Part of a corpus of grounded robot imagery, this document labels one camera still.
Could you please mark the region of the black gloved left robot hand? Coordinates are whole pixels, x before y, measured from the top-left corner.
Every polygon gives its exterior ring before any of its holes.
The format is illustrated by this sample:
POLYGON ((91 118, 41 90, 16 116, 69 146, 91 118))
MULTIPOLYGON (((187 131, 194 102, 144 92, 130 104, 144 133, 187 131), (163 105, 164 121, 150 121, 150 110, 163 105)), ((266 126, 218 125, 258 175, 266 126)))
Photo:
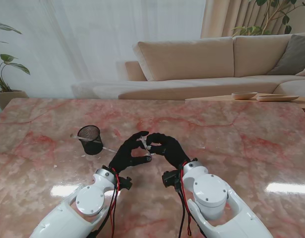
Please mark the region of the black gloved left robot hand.
POLYGON ((139 156, 133 157, 131 155, 132 150, 141 148, 145 149, 141 140, 141 137, 145 137, 149 134, 148 131, 140 131, 133 134, 128 138, 118 149, 117 153, 109 163, 109 168, 114 170, 117 174, 125 170, 128 167, 134 167, 137 165, 145 164, 151 162, 151 156, 139 156))

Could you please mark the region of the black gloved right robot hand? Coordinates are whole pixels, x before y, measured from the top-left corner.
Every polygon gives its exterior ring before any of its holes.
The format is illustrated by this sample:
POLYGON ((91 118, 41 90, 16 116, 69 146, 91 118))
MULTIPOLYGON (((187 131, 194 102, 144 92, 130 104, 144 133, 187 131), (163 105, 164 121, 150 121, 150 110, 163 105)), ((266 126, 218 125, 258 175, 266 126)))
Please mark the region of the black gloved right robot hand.
POLYGON ((176 169, 179 169, 184 163, 189 163, 190 158, 182 149, 180 143, 173 137, 161 133, 153 133, 146 138, 147 146, 150 146, 150 152, 164 156, 165 159, 176 169))

